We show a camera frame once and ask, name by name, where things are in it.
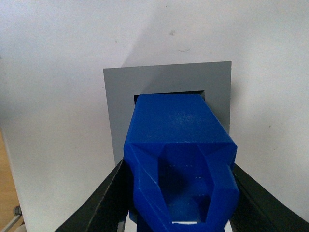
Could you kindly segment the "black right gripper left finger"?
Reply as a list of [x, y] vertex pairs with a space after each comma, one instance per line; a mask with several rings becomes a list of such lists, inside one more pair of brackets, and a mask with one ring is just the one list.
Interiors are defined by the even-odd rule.
[[121, 160], [57, 232], [123, 232], [133, 205], [132, 172]]

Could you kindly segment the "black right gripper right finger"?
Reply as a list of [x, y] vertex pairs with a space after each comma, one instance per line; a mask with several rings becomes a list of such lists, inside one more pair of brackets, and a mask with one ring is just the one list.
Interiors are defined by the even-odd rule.
[[309, 223], [287, 208], [239, 166], [233, 174], [240, 190], [230, 219], [234, 232], [307, 232]]

